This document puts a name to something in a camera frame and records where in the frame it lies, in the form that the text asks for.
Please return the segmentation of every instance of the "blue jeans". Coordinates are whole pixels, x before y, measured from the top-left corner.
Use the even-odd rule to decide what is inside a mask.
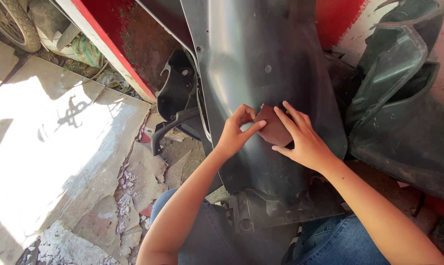
[[[168,190],[157,199],[150,225],[176,190]],[[320,222],[320,226],[319,221],[302,225],[302,235],[288,265],[389,265],[354,214]],[[316,230],[308,231],[309,226],[316,227]],[[179,251],[178,264],[247,264],[237,253],[223,207],[208,201],[202,203],[193,228]]]

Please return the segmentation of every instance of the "forearm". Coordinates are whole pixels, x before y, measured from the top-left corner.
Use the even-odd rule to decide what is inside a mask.
[[[178,250],[196,219],[201,203],[225,158],[210,153],[162,208],[145,236],[138,264],[151,264],[155,258],[175,264]]]
[[[323,172],[392,264],[441,265],[444,257],[431,240],[398,208],[374,190],[342,161]]]

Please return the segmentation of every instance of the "hand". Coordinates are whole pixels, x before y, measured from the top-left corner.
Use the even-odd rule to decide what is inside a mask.
[[[308,115],[296,111],[287,101],[284,101],[283,105],[294,121],[289,119],[277,106],[274,107],[274,111],[292,135],[295,148],[289,150],[284,147],[273,146],[272,149],[303,166],[321,173],[322,169],[337,161],[338,158],[314,132]]]
[[[248,130],[242,132],[240,127],[246,123],[253,122],[255,118],[256,112],[252,107],[245,104],[239,106],[232,117],[225,122],[222,136],[214,151],[220,153],[225,159],[229,159],[237,153],[250,137],[266,125],[266,121],[259,121]]]

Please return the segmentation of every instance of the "sandpaper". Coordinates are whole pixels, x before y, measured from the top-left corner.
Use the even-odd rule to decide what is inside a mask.
[[[261,106],[261,111],[254,119],[254,122],[261,120],[266,121],[266,125],[258,131],[258,134],[266,142],[285,147],[293,141],[291,134],[278,118],[272,106],[266,104]]]

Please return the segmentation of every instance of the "knee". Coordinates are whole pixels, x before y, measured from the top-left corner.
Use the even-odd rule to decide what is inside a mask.
[[[162,210],[163,206],[169,201],[169,199],[173,196],[173,194],[178,190],[178,188],[174,188],[171,190],[167,190],[163,192],[160,197],[156,200],[155,204],[152,206],[152,212],[150,214],[150,224],[153,223],[158,213]]]

